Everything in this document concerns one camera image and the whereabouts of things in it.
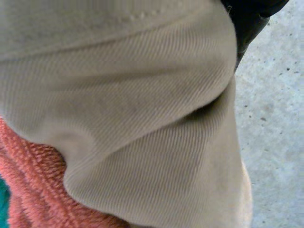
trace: green fabric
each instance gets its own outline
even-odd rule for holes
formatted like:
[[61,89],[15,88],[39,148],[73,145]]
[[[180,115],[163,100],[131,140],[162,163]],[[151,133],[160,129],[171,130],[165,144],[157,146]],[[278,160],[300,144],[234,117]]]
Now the green fabric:
[[9,188],[4,183],[3,179],[0,179],[0,227],[8,228],[8,209],[9,209]]

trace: gray concrete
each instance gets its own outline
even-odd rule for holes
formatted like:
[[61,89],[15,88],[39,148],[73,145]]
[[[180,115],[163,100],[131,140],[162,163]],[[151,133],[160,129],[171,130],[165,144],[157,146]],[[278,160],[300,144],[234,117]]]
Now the gray concrete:
[[304,228],[303,3],[292,0],[271,18],[236,72],[237,127],[253,184],[253,228]]

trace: concrete surface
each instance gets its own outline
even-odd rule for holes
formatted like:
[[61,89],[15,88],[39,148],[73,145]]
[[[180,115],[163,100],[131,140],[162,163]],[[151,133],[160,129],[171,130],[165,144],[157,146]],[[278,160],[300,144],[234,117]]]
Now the concrete surface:
[[304,228],[303,6],[291,0],[274,15],[236,72],[238,134],[253,184],[252,228]]

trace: orange towel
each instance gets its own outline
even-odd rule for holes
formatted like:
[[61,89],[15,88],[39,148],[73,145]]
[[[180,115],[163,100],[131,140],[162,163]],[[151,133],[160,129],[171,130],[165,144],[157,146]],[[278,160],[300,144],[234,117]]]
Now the orange towel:
[[11,191],[11,228],[128,228],[86,208],[65,191],[65,162],[52,147],[30,143],[0,119],[0,172]]

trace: black fabric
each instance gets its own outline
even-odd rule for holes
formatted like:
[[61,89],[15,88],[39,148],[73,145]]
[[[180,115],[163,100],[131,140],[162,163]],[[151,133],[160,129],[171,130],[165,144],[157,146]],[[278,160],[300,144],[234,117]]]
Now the black fabric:
[[269,17],[289,0],[222,0],[229,12],[237,36],[237,65],[253,39],[262,31]]

